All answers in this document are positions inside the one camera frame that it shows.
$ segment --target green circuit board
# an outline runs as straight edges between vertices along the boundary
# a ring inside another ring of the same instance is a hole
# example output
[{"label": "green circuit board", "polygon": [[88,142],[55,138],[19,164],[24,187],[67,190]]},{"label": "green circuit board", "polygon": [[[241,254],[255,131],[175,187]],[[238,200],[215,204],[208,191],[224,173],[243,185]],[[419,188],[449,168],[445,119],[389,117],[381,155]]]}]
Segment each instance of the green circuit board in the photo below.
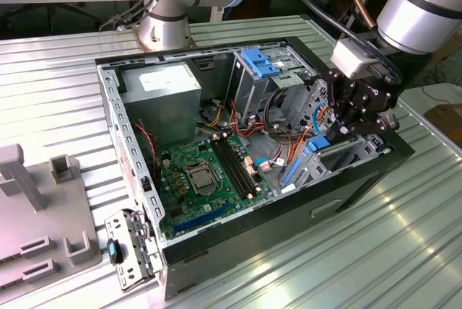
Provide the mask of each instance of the green circuit board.
[{"label": "green circuit board", "polygon": [[[208,225],[213,221],[228,217],[273,197],[271,186],[264,180],[261,173],[257,173],[249,177],[252,184],[259,188],[258,192],[253,198],[240,198],[215,155],[210,142],[210,140],[195,142],[173,147],[161,153],[163,159],[161,181],[157,191],[165,209],[165,217],[160,222],[160,228],[167,239],[173,239],[185,232],[196,230],[200,226]],[[232,135],[227,138],[227,142],[233,148],[240,165],[245,167],[244,158],[248,156],[248,153],[240,143],[239,138]],[[217,185],[210,196],[196,193],[191,173],[188,171],[191,166],[205,162],[208,163],[217,179]],[[206,219],[210,213],[216,214],[216,216]],[[200,224],[195,224],[193,227],[178,230],[183,223],[199,217],[206,220]]]}]

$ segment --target aluminum workbench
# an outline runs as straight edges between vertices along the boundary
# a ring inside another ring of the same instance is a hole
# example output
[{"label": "aluminum workbench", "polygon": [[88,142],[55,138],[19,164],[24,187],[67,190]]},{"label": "aluminum workbench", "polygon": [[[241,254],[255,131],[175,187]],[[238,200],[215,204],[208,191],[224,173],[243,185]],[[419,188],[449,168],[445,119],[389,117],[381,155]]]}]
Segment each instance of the aluminum workbench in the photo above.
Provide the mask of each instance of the aluminum workbench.
[{"label": "aluminum workbench", "polygon": [[[198,45],[296,35],[324,61],[332,52],[329,37],[301,17],[197,24],[191,32]],[[0,43],[0,145],[20,143],[26,165],[63,153],[80,161],[103,252],[100,264],[5,308],[461,307],[461,152],[405,100],[398,133],[416,154],[356,206],[168,303],[154,282],[122,294],[103,223],[128,196],[94,59],[139,52],[131,32]]]}]

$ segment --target gray plastic block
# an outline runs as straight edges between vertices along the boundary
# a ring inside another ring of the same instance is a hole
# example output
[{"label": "gray plastic block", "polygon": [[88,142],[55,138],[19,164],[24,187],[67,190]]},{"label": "gray plastic block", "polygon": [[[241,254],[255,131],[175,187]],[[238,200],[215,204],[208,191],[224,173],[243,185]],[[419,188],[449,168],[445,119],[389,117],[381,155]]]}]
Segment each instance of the gray plastic block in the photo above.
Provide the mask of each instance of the gray plastic block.
[{"label": "gray plastic block", "polygon": [[28,284],[32,284],[40,279],[56,274],[58,271],[58,264],[53,261],[53,259],[49,258],[48,260],[34,264],[33,266],[28,267],[22,271],[24,274],[22,280]]},{"label": "gray plastic block", "polygon": [[30,242],[21,244],[19,249],[21,249],[21,256],[29,259],[40,255],[41,253],[53,250],[54,247],[55,243],[46,235],[45,237],[37,238]]},{"label": "gray plastic block", "polygon": [[19,193],[20,190],[26,195],[34,210],[38,212],[46,207],[45,198],[40,194],[23,163],[24,153],[19,144],[0,148],[0,173],[6,180],[0,188],[8,197]]},{"label": "gray plastic block", "polygon": [[84,247],[80,249],[76,247],[76,244],[71,244],[69,239],[63,239],[66,256],[69,257],[72,264],[80,264],[93,257],[92,244],[88,241],[87,231],[82,232],[82,237],[84,239]]},{"label": "gray plastic block", "polygon": [[67,155],[52,157],[49,161],[51,175],[56,184],[74,180],[77,176]]},{"label": "gray plastic block", "polygon": [[[101,252],[75,158],[61,155],[26,171],[20,147],[0,147],[0,157],[3,184],[8,187],[8,194],[0,192],[1,305],[94,266],[101,261]],[[36,185],[46,209],[31,209],[22,189],[14,193],[19,182],[12,172],[18,169],[23,170],[21,178],[26,173]]]}]

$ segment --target blue plastic clip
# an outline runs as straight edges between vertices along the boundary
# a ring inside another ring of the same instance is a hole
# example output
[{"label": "blue plastic clip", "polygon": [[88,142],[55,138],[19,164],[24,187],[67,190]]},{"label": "blue plastic clip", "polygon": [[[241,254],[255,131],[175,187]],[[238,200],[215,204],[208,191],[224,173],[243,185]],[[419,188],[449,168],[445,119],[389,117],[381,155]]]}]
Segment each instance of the blue plastic clip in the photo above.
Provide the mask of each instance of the blue plastic clip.
[{"label": "blue plastic clip", "polygon": [[323,136],[312,138],[308,141],[308,146],[312,152],[317,152],[319,149],[328,147],[329,145],[331,143]]},{"label": "blue plastic clip", "polygon": [[267,78],[281,74],[281,70],[274,67],[269,57],[264,55],[259,49],[245,49],[242,51],[243,58],[252,67],[259,78]]}]

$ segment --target metal hinge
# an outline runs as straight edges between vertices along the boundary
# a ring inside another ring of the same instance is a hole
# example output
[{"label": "metal hinge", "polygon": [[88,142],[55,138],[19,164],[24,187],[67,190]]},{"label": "metal hinge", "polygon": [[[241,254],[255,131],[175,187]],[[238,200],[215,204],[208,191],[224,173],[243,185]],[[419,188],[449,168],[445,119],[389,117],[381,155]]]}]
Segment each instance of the metal hinge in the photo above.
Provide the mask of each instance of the metal hinge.
[{"label": "metal hinge", "polygon": [[159,249],[155,238],[149,235],[149,224],[142,212],[121,210],[106,219],[105,226],[110,260],[117,269],[122,291],[129,291],[162,271]]}]

